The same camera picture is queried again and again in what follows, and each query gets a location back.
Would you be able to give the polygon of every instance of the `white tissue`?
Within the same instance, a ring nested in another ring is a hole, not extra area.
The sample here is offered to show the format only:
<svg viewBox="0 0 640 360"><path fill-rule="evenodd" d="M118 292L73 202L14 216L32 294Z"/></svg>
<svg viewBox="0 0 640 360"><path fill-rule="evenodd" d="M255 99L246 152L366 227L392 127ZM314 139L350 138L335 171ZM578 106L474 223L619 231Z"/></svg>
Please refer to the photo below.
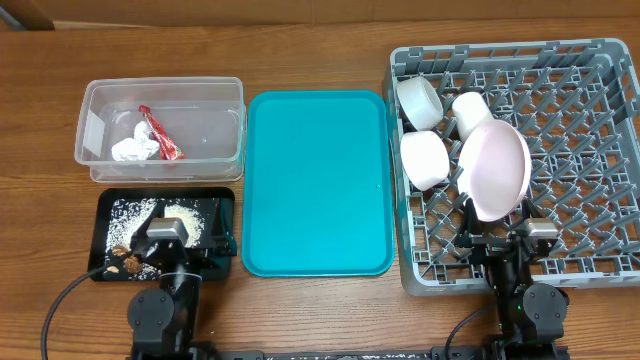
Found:
<svg viewBox="0 0 640 360"><path fill-rule="evenodd" d="M146 121L140 121L133 129L133 138L145 142L151 137L151 126Z"/></svg>
<svg viewBox="0 0 640 360"><path fill-rule="evenodd" d="M111 147L111 156L116 161L142 161L147 160L158 152L160 144L147 138L145 141L137 141L134 138L126 138Z"/></svg>

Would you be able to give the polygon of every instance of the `wood grain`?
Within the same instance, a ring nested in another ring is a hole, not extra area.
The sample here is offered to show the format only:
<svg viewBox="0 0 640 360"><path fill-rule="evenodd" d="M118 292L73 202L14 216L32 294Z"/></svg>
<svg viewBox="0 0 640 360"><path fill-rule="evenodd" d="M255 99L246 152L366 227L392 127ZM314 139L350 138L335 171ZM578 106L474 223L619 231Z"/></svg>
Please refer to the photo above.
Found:
<svg viewBox="0 0 640 360"><path fill-rule="evenodd" d="M11 31L11 27L4 19L0 19L0 31Z"/></svg>
<svg viewBox="0 0 640 360"><path fill-rule="evenodd" d="M336 26L127 29L0 34L0 358L39 358L39 333L57 294L85 269L98 196L73 159L82 96L94 79L237 76L245 103L273 89L380 92L399 46L617 37L640 56L640 21L445 21ZM230 186L239 199L242 181ZM151 284L85 283L63 302L52 359L122 359L130 299ZM571 291L563 344L576 359L638 358L640 289ZM396 263L376 278L260 279L240 258L206 284L199 338L222 350L268 352L426 349L442 345L481 296L417 298ZM493 316L456 344L497 332Z"/></svg>

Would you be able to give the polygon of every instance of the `dish rack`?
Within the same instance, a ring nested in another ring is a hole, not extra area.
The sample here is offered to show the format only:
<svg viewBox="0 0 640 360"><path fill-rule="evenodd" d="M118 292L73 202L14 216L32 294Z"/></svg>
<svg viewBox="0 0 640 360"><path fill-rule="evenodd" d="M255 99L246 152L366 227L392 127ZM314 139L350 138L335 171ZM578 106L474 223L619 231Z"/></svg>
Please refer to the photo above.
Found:
<svg viewBox="0 0 640 360"><path fill-rule="evenodd" d="M449 152L451 173L421 192L400 159L400 139L415 131L401 112L398 82L429 80L445 117L434 131ZM617 39L398 48L383 84L396 184L402 284L417 296L489 291L482 266L453 237L462 220L456 179L462 143L451 104L480 92L496 119L525 137L532 172L527 196L560 229L551 256L531 264L536 281L559 287L640 285L640 105L626 45ZM521 218L506 216L494 233Z"/></svg>

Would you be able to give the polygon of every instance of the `white plate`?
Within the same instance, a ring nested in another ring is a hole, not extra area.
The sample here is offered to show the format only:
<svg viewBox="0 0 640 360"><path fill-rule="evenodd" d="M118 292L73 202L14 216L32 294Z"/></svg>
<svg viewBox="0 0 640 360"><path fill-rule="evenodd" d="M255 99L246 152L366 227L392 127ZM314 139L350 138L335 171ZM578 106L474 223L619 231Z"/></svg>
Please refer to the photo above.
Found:
<svg viewBox="0 0 640 360"><path fill-rule="evenodd" d="M529 148L518 130L504 121L489 121L469 136L458 162L464 169L458 191L473 199L478 219L491 222L513 211L531 178Z"/></svg>

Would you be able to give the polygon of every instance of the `teal tray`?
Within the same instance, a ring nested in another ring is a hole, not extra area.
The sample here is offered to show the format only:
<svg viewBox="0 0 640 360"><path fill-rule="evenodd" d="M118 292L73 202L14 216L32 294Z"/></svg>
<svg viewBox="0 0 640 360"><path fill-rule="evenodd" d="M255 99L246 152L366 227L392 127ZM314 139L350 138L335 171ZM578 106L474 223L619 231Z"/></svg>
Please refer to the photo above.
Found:
<svg viewBox="0 0 640 360"><path fill-rule="evenodd" d="M258 276L371 276L394 258L385 105L282 91L249 106L242 260Z"/></svg>

